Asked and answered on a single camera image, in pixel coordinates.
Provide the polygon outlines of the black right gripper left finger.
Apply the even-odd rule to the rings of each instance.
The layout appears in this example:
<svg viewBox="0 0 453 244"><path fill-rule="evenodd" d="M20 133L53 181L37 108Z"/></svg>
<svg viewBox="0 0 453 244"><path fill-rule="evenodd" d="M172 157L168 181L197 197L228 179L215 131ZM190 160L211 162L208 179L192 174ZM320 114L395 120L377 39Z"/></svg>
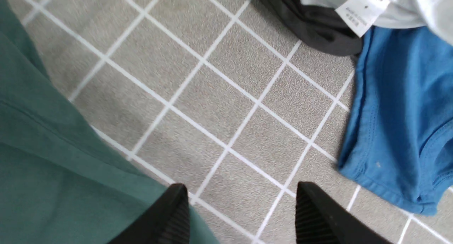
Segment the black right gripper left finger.
<svg viewBox="0 0 453 244"><path fill-rule="evenodd" d="M190 212L184 184L171 184L136 221L110 244L188 244Z"/></svg>

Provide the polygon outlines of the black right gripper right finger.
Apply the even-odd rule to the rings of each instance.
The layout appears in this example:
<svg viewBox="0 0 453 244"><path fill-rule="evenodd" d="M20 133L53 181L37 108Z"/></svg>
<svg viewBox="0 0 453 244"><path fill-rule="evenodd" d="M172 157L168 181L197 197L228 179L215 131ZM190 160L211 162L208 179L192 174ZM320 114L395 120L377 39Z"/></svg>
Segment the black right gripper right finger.
<svg viewBox="0 0 453 244"><path fill-rule="evenodd" d="M313 182L300 181L296 195L296 243L388 244Z"/></svg>

